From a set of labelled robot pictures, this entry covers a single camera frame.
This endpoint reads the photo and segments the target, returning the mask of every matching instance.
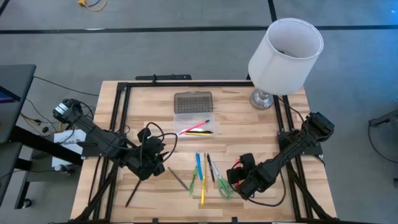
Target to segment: clear plastic box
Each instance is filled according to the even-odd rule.
[[[210,120],[206,124],[196,128],[198,131],[211,131],[209,136],[191,136],[185,134],[179,134],[181,131],[191,128],[201,122]],[[216,134],[216,127],[213,113],[187,113],[187,114],[175,114],[174,115],[174,133],[178,134],[179,138],[211,138]]]

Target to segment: black desk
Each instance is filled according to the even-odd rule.
[[[21,98],[17,102],[0,103],[0,205],[14,168],[29,171],[37,167],[37,164],[31,160],[18,158],[22,145],[46,152],[78,166],[83,164],[79,154],[16,126],[35,70],[36,65],[0,65],[0,85]],[[22,208],[30,182],[31,178],[27,172],[15,208]]]

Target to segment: green pen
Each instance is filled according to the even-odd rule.
[[[193,192],[193,183],[195,182],[195,177],[197,176],[197,172],[198,172],[198,167],[195,166],[195,169],[193,170],[193,178],[192,178],[191,186],[190,186],[190,189],[189,189],[189,196],[192,195],[192,192]]]

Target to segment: blue pen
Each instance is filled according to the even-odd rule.
[[[199,178],[200,178],[200,180],[203,180],[203,175],[201,174],[200,155],[199,155],[199,153],[197,153],[197,166],[198,166]]]

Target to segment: pink pen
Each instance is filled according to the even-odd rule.
[[[183,130],[183,131],[181,131],[178,135],[183,134],[183,133],[186,133],[187,131],[191,131],[191,130],[194,129],[194,128],[200,127],[200,126],[206,124],[206,123],[209,122],[209,121],[210,121],[210,120],[206,120],[206,121],[204,121],[204,122],[202,122],[202,123],[199,123],[199,124],[195,125],[194,127],[191,127],[191,128],[186,129],[186,130]]]

